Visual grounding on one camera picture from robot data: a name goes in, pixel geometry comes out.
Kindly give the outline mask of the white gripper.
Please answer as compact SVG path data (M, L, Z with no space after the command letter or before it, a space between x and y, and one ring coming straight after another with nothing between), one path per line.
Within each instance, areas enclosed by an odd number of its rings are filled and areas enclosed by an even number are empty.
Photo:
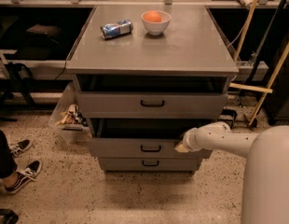
M196 141L197 131L197 128L192 128L185 132L182 143L178 143L174 149L179 153L187 153L188 151L196 152L201 150L201 147Z

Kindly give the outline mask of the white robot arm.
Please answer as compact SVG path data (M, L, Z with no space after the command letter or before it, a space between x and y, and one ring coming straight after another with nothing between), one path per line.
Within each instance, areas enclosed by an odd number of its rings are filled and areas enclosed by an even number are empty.
M234 133L223 121L192 128L178 152L223 150L246 159L241 224L289 224L289 125Z

